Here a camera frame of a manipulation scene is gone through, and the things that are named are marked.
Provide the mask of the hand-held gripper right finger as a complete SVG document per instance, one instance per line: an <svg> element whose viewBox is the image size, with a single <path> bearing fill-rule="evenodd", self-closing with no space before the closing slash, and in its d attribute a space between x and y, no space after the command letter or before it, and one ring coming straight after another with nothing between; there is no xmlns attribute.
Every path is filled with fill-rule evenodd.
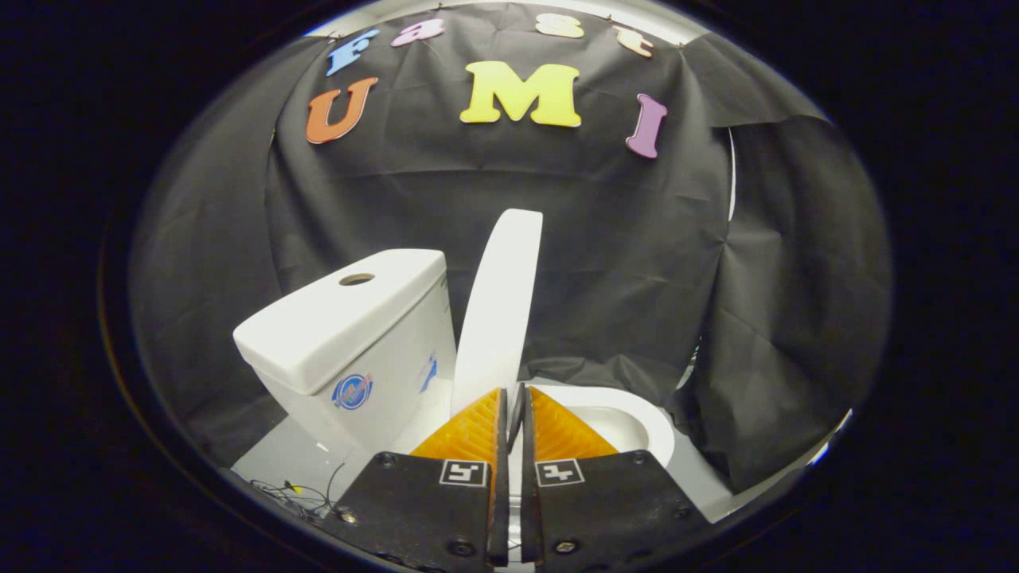
<svg viewBox="0 0 1019 573"><path fill-rule="evenodd" d="M713 527L645 449L619 452L551 396L523 392L521 561L538 571L633 571Z"/></svg>

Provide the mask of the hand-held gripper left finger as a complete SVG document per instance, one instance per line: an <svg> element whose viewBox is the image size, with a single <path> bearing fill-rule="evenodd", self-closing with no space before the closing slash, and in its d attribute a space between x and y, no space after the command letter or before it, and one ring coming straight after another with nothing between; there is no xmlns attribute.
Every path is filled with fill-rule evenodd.
<svg viewBox="0 0 1019 573"><path fill-rule="evenodd" d="M506 566L506 390L488 392L410 454L375 454L331 505L323 530L415 571Z"/></svg>

